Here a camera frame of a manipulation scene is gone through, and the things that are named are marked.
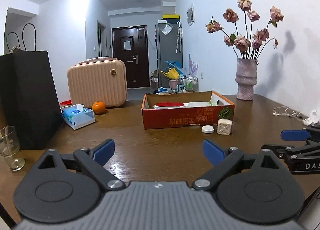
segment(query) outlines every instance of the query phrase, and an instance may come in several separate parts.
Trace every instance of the pink vase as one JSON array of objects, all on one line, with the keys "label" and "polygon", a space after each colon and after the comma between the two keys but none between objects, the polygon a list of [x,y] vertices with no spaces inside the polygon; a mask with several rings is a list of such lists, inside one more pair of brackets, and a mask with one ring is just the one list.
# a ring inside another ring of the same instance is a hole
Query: pink vase
[{"label": "pink vase", "polygon": [[254,59],[238,58],[236,82],[238,83],[237,98],[253,99],[253,86],[257,84],[257,62]]}]

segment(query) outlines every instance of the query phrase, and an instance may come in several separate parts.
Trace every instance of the orange fruit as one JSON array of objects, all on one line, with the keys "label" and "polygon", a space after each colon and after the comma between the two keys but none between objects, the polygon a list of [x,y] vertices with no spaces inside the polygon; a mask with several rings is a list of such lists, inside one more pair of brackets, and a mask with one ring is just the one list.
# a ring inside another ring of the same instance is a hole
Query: orange fruit
[{"label": "orange fruit", "polygon": [[95,102],[92,105],[94,114],[103,114],[106,111],[106,105],[103,102]]}]

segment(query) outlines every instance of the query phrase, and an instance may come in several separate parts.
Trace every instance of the white cap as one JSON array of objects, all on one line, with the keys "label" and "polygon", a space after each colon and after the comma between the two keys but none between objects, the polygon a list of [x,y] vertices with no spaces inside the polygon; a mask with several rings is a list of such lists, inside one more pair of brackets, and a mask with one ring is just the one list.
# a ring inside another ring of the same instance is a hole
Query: white cap
[{"label": "white cap", "polygon": [[202,132],[203,133],[213,133],[214,132],[214,127],[211,125],[205,125],[202,127]]}]

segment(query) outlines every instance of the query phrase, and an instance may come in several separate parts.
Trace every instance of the dark brown door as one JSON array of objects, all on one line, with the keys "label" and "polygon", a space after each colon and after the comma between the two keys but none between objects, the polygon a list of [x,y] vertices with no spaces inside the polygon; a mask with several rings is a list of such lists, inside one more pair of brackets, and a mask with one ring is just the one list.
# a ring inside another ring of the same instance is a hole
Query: dark brown door
[{"label": "dark brown door", "polygon": [[128,88],[150,86],[147,26],[112,29],[113,56],[125,63]]}]

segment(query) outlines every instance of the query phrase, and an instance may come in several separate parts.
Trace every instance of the black paper bag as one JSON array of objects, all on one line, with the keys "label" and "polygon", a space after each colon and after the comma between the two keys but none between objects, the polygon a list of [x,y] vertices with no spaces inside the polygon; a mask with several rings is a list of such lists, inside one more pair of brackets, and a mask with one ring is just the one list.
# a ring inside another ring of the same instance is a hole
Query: black paper bag
[{"label": "black paper bag", "polygon": [[21,149],[45,148],[63,122],[47,51],[15,48],[0,56],[0,98]]}]

